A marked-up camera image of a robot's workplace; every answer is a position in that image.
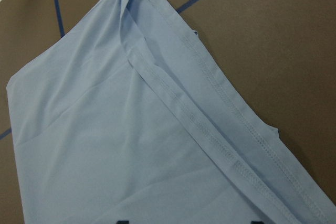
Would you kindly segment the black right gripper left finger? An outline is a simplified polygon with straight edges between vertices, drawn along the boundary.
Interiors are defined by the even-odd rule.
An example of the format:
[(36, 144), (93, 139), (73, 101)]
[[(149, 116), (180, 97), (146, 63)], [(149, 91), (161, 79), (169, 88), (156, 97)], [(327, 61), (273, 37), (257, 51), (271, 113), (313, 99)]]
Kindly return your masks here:
[(118, 220), (116, 224), (129, 224), (129, 220)]

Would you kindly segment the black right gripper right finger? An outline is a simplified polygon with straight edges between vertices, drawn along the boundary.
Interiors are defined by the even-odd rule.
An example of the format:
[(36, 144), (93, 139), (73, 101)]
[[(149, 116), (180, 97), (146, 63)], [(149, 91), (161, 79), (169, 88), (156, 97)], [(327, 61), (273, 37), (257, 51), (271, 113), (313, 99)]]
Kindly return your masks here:
[(265, 224), (263, 221), (256, 221), (256, 220), (253, 220), (250, 222), (250, 224)]

